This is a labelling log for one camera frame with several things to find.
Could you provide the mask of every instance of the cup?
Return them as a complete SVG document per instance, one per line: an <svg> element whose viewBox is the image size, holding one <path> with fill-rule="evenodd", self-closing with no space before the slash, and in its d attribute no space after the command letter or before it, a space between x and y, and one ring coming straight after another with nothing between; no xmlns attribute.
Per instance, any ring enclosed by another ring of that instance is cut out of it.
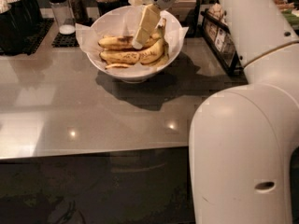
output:
<svg viewBox="0 0 299 224"><path fill-rule="evenodd" d="M25 37L10 10L0 13L0 48L6 55L17 55L25 48Z"/></svg>
<svg viewBox="0 0 299 224"><path fill-rule="evenodd" d="M9 3L11 5L11 15L20 33L23 36L30 35L32 33L32 24L30 18L30 11L28 9L25 0L19 0Z"/></svg>
<svg viewBox="0 0 299 224"><path fill-rule="evenodd" d="M30 23L35 27L37 24L43 21L39 4L37 0L24 0L24 3L29 12Z"/></svg>

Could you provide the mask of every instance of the jar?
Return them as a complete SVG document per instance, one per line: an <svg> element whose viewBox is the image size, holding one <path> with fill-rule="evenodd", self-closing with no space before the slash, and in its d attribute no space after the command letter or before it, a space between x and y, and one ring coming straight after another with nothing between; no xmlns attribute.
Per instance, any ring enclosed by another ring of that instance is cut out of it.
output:
<svg viewBox="0 0 299 224"><path fill-rule="evenodd" d="M73 11L76 23L85 24L89 22L89 17L84 0L68 0Z"/></svg>
<svg viewBox="0 0 299 224"><path fill-rule="evenodd" d="M63 35L75 33L75 23L68 0L49 0L59 32Z"/></svg>

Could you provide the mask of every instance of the grey countertop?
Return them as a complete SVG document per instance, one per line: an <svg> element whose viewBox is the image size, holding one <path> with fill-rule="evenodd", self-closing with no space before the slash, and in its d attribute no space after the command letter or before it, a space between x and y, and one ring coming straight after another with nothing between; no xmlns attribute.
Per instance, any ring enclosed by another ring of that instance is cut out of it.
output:
<svg viewBox="0 0 299 224"><path fill-rule="evenodd" d="M53 48L54 23L32 55L0 56L0 157L42 157L186 147L197 107L245 84L228 77L201 37L175 61L128 84L99 71L80 48Z"/></svg>

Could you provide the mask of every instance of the bowl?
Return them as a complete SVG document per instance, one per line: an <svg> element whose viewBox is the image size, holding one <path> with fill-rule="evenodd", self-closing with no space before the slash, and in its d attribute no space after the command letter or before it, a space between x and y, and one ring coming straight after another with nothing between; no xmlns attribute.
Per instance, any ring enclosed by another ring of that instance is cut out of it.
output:
<svg viewBox="0 0 299 224"><path fill-rule="evenodd" d="M160 67L147 67L137 63L130 68L106 69L105 61L101 60L99 53L103 50L97 41L104 35L133 35L140 21L142 7L120 7L114 9L97 19L91 29L95 31L96 38L82 39L85 43L85 51L92 64L107 75L128 83L140 83L155 76L164 70L179 55L184 37L188 28L182 28L179 21L167 11L161 12L161 18L166 18L165 40L169 44L169 60Z"/></svg>

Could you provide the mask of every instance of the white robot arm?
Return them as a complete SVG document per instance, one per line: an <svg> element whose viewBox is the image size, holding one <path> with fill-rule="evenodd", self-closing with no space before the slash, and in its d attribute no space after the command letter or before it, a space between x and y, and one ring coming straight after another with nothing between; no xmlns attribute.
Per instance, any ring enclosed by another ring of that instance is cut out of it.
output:
<svg viewBox="0 0 299 224"><path fill-rule="evenodd" d="M299 145L298 36L272 0L220 0L249 85L196 111L190 165L196 223L292 224Z"/></svg>
<svg viewBox="0 0 299 224"><path fill-rule="evenodd" d="M142 49L160 20L160 12L170 8L175 2L176 0L129 0L132 6L145 5L132 42L134 48Z"/></svg>

